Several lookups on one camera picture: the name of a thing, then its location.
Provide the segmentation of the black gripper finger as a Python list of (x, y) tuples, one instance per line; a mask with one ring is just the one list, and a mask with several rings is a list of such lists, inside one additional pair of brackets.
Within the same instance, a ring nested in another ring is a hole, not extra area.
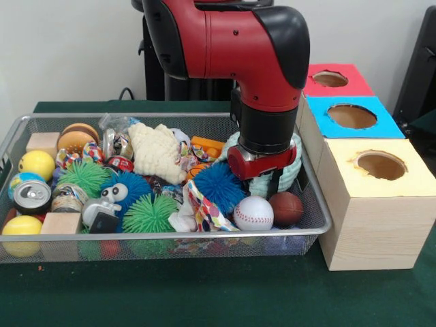
[(275, 195), (278, 192), (279, 181), (282, 174), (283, 174), (283, 168), (276, 169), (272, 172), (272, 176), (268, 184), (268, 191), (266, 196), (267, 200), (269, 200), (273, 195)]

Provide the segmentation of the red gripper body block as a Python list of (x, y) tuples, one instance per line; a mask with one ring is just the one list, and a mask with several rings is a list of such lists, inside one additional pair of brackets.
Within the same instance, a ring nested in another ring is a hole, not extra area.
[(296, 145), (282, 153), (272, 155), (256, 155), (238, 145), (228, 149), (227, 160), (235, 176), (240, 180), (249, 180), (267, 172), (290, 166), (295, 161), (296, 154)]

